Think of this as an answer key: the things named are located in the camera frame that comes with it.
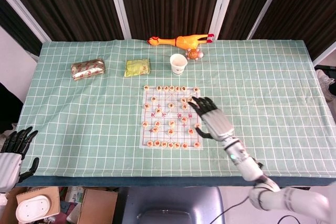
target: paper chessboard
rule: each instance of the paper chessboard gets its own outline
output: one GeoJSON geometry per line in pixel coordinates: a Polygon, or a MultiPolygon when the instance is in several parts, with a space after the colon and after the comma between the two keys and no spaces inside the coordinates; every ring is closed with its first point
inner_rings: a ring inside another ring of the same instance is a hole
{"type": "Polygon", "coordinates": [[[140,148],[203,149],[195,131],[201,119],[188,105],[200,97],[197,87],[144,87],[140,148]]]}

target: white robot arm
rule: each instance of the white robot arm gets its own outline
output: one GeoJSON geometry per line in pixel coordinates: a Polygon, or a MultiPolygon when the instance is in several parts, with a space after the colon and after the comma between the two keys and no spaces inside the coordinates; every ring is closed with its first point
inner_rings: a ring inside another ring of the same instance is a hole
{"type": "Polygon", "coordinates": [[[26,178],[32,176],[39,163],[36,157],[29,171],[20,174],[21,164],[29,149],[29,145],[38,131],[32,132],[33,127],[19,132],[13,132],[6,139],[0,150],[0,218],[7,204],[6,194],[26,178]]]}
{"type": "Polygon", "coordinates": [[[278,185],[262,172],[257,162],[246,152],[243,143],[233,136],[233,126],[213,101],[207,97],[193,97],[193,100],[197,105],[192,102],[189,102],[189,105],[205,122],[209,131],[209,133],[204,133],[196,128],[198,134],[203,138],[213,138],[221,142],[244,180],[256,182],[256,186],[249,193],[253,206],[265,211],[286,209],[325,223],[335,223],[331,220],[333,217],[331,217],[329,201],[325,196],[291,187],[280,190],[278,185]]]}

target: paper cup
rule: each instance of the paper cup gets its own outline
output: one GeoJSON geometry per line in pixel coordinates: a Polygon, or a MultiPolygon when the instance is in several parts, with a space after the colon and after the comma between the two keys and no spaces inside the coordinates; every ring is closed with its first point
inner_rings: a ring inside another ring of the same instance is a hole
{"type": "Polygon", "coordinates": [[[180,54],[173,54],[170,56],[170,65],[174,74],[182,74],[185,66],[187,66],[187,59],[180,54]]]}

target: curtain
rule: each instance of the curtain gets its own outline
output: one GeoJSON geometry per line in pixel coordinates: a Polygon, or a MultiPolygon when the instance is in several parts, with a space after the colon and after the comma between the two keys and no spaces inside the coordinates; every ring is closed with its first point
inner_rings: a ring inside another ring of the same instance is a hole
{"type": "Polygon", "coordinates": [[[273,0],[253,39],[303,39],[314,60],[336,41],[336,0],[273,0]]]}
{"type": "Polygon", "coordinates": [[[218,39],[246,39],[266,0],[230,0],[218,39]]]}
{"type": "Polygon", "coordinates": [[[132,38],[207,34],[217,0],[124,0],[132,38]]]}
{"type": "Polygon", "coordinates": [[[25,50],[39,56],[42,43],[6,0],[0,0],[0,26],[25,50]]]}
{"type": "Polygon", "coordinates": [[[53,41],[123,39],[113,0],[21,0],[53,41]]]}

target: black cable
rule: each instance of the black cable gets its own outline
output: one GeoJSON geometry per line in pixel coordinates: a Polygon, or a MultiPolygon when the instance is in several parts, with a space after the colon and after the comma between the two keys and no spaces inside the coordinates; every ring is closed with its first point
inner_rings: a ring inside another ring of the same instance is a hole
{"type": "Polygon", "coordinates": [[[237,207],[241,204],[243,204],[245,201],[247,201],[249,196],[247,196],[242,202],[238,203],[238,204],[235,204],[233,206],[230,206],[228,209],[226,209],[224,212],[222,212],[220,215],[218,215],[212,222],[210,222],[210,224],[214,223],[215,220],[217,220],[221,215],[225,214],[226,212],[228,212],[230,209],[234,208],[234,207],[237,207]]]}
{"type": "Polygon", "coordinates": [[[282,216],[281,219],[278,221],[277,224],[280,224],[280,222],[281,222],[283,219],[285,219],[286,217],[293,217],[294,219],[296,219],[296,221],[298,222],[298,224],[301,224],[301,223],[299,222],[299,220],[298,220],[295,216],[293,216],[293,215],[285,215],[285,216],[282,216]]]}

